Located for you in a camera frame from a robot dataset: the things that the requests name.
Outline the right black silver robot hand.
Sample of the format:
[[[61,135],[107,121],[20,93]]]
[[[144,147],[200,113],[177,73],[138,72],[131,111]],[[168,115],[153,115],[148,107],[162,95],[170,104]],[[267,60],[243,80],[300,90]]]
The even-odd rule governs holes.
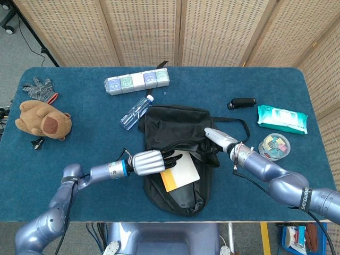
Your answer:
[[[228,148],[232,144],[236,144],[237,140],[232,138],[230,135],[218,130],[218,129],[213,129],[210,127],[206,127],[204,129],[206,137],[217,144],[219,147],[221,147],[222,151],[227,153]]]

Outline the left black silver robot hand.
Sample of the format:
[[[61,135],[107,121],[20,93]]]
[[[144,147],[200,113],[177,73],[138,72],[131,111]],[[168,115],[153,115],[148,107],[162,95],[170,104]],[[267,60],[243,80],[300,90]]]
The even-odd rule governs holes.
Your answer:
[[[140,152],[129,157],[129,165],[139,176],[146,176],[164,172],[176,165],[183,154],[174,156],[174,150],[161,152],[159,150],[149,150]]]

